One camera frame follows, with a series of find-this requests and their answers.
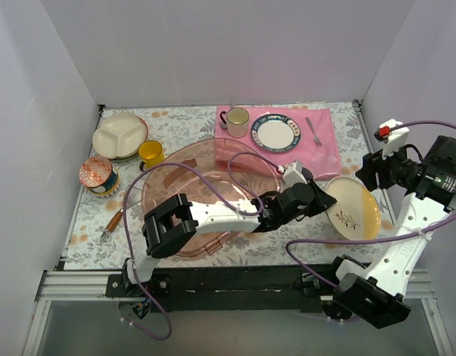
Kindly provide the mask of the cream yellow floral plate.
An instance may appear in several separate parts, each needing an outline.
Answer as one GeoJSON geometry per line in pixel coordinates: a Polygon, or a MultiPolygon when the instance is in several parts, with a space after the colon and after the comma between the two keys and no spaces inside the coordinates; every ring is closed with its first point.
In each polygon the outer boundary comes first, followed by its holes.
{"type": "Polygon", "coordinates": [[[379,231],[381,214],[376,199],[366,187],[349,177],[336,177],[326,187],[326,193],[337,200],[327,210],[334,228],[347,240],[374,240],[379,231]]]}

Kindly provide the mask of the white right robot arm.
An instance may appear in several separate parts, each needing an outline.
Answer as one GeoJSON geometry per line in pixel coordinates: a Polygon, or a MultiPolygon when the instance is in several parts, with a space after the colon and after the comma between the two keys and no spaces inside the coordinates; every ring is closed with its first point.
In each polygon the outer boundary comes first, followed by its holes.
{"type": "Polygon", "coordinates": [[[406,189],[395,236],[383,240],[369,266],[346,255],[336,258],[326,287],[336,304],[381,329],[409,316],[403,299],[412,270],[433,231],[456,217],[456,139],[439,136],[421,162],[409,159],[406,148],[386,158],[368,154],[357,177],[369,190],[406,189]]]}

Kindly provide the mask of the pink transparent plastic bin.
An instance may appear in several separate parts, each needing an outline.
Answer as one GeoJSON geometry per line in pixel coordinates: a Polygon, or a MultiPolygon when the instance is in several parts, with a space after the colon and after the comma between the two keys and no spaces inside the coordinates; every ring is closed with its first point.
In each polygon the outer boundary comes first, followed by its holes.
{"type": "MultiPolygon", "coordinates": [[[[251,156],[250,152],[254,150],[234,139],[206,139],[179,149],[165,161],[195,168],[231,202],[251,200],[249,191],[259,195],[279,191],[281,183],[275,169],[251,156]]],[[[143,213],[148,213],[174,194],[185,194],[194,202],[221,202],[193,172],[178,166],[164,166],[151,171],[144,182],[143,213]]]]}

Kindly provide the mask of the cream divided plate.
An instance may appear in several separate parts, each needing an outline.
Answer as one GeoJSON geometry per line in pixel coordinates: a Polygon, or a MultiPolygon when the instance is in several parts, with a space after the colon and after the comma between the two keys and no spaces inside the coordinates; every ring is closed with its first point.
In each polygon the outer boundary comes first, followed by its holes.
{"type": "Polygon", "coordinates": [[[145,121],[132,113],[117,113],[105,119],[93,134],[93,149],[108,159],[133,156],[148,137],[145,121]]]}

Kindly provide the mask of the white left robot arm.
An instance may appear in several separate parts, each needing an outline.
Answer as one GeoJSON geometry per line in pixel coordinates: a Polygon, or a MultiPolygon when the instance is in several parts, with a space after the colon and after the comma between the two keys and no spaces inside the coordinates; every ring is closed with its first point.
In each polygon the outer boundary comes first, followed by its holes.
{"type": "Polygon", "coordinates": [[[315,182],[297,182],[258,200],[206,204],[176,194],[144,216],[142,253],[126,263],[122,287],[138,297],[147,291],[158,260],[177,254],[192,237],[210,233],[265,233],[293,220],[314,217],[337,203],[315,182]]]}

